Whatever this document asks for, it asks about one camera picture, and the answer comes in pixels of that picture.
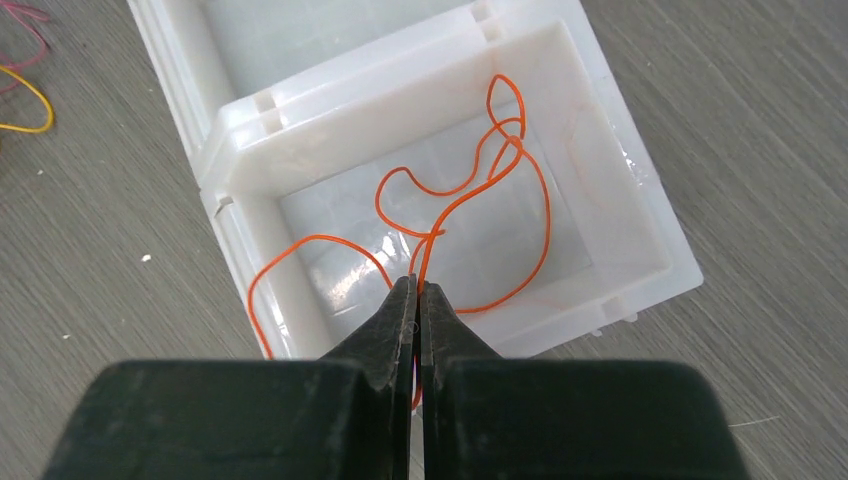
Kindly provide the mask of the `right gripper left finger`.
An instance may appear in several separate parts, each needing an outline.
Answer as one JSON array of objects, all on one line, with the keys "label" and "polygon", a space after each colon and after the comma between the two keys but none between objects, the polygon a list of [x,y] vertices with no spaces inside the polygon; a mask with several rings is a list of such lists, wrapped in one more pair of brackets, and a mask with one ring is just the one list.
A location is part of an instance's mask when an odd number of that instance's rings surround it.
[{"label": "right gripper left finger", "polygon": [[132,360],[70,415],[47,479],[405,479],[416,284],[315,360]]}]

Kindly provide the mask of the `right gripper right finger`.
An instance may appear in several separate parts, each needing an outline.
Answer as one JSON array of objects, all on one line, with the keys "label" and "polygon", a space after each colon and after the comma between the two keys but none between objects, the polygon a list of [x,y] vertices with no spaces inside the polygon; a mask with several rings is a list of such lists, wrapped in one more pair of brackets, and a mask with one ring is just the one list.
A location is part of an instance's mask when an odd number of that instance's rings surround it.
[{"label": "right gripper right finger", "polygon": [[443,290],[419,296],[429,479],[745,479],[696,369],[641,360],[507,359]]}]

